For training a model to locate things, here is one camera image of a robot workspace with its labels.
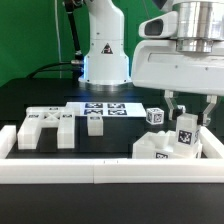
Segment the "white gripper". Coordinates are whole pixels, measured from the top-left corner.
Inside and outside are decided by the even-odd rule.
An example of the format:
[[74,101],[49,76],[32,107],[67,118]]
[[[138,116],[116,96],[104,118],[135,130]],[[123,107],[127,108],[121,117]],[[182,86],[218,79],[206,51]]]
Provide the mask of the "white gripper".
[[180,115],[174,91],[210,94],[207,107],[198,115],[198,124],[208,126],[218,96],[224,95],[224,40],[180,35],[178,19],[172,11],[140,24],[142,41],[133,55],[132,82],[166,90],[170,120]]

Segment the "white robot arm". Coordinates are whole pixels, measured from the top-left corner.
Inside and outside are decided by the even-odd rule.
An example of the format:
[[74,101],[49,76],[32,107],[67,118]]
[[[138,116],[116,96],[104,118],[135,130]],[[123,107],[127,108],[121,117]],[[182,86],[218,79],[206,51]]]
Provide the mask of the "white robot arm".
[[79,81],[100,89],[131,82],[161,89],[179,115],[174,94],[205,94],[208,106],[198,123],[224,96],[224,0],[152,0],[161,16],[140,24],[142,41],[132,59],[124,53],[124,15],[112,0],[84,0],[90,19],[90,50]]

